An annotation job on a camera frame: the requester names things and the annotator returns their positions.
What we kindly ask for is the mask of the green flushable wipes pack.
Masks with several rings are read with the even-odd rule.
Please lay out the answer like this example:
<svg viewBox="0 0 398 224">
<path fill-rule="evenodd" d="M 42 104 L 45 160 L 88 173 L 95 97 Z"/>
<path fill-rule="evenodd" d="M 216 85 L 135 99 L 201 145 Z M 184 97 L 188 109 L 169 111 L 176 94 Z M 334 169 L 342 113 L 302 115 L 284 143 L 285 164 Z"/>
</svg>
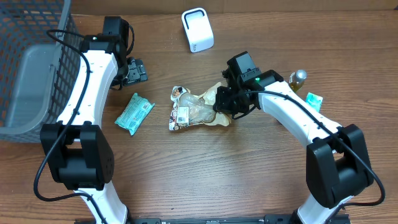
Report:
<svg viewBox="0 0 398 224">
<path fill-rule="evenodd" d="M 128 130 L 130 135 L 133 136 L 154 106 L 154 103 L 150 103 L 149 100 L 135 93 L 114 123 Z"/>
</svg>

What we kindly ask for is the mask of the brown mixed nuts bag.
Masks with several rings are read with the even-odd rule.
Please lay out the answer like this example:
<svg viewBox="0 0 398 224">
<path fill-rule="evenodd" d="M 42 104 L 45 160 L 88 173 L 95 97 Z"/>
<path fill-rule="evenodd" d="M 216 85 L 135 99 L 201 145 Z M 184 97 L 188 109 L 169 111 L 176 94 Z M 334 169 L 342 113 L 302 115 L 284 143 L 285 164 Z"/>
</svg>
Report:
<svg viewBox="0 0 398 224">
<path fill-rule="evenodd" d="M 170 99 L 173 107 L 169 119 L 169 130 L 179 129 L 204 124 L 207 126 L 229 126 L 231 117 L 213 109 L 218 82 L 201 95 L 194 95 L 188 88 L 174 86 Z"/>
</svg>

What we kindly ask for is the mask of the yellow oil bottle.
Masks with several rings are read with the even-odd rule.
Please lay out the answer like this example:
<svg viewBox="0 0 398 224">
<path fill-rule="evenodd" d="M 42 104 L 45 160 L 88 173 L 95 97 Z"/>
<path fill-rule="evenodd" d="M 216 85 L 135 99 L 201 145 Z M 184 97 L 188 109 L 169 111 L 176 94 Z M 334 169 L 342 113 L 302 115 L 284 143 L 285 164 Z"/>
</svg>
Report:
<svg viewBox="0 0 398 224">
<path fill-rule="evenodd" d="M 304 85 L 307 79 L 307 72 L 305 70 L 297 70 L 289 77 L 289 86 L 293 92 L 297 92 Z"/>
</svg>

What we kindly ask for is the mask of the small teal tissue pack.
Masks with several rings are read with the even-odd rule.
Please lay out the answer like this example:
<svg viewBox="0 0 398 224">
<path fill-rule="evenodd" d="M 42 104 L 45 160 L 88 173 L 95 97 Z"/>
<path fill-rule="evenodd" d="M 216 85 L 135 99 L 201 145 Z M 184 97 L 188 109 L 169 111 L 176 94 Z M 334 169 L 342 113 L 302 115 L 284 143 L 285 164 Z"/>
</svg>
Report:
<svg viewBox="0 0 398 224">
<path fill-rule="evenodd" d="M 305 102 L 310 105 L 315 111 L 320 112 L 323 103 L 323 97 L 308 92 Z"/>
</svg>

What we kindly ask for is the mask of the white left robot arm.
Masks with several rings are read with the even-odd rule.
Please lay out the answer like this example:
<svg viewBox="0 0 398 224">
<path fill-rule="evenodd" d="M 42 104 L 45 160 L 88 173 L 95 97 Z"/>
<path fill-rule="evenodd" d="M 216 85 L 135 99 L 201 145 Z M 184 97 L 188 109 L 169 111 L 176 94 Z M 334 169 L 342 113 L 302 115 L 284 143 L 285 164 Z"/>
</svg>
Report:
<svg viewBox="0 0 398 224">
<path fill-rule="evenodd" d="M 45 157 L 34 178 L 35 196 L 45 202 L 82 198 L 94 223 L 131 223 L 128 207 L 112 183 L 114 154 L 102 129 L 101 119 L 109 89 L 124 86 L 130 74 L 128 58 L 134 42 L 127 34 L 105 32 L 86 35 L 78 48 L 80 67 L 70 98 L 53 124 L 45 124 L 40 141 Z M 55 182 L 70 194 L 48 198 L 39 192 L 45 167 Z"/>
</svg>

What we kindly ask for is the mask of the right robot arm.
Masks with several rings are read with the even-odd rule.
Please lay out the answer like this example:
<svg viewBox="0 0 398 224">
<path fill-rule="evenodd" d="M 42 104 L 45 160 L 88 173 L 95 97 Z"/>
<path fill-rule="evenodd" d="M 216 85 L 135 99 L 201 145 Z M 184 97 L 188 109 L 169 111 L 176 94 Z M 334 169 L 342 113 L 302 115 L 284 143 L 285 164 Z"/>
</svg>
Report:
<svg viewBox="0 0 398 224">
<path fill-rule="evenodd" d="M 228 68 L 227 85 L 217 89 L 214 109 L 235 116 L 254 108 L 280 122 L 306 150 L 306 183 L 310 196 L 287 223 L 343 222 L 337 214 L 376 181 L 363 132 L 343 127 L 311 108 L 275 71 Z"/>
</svg>

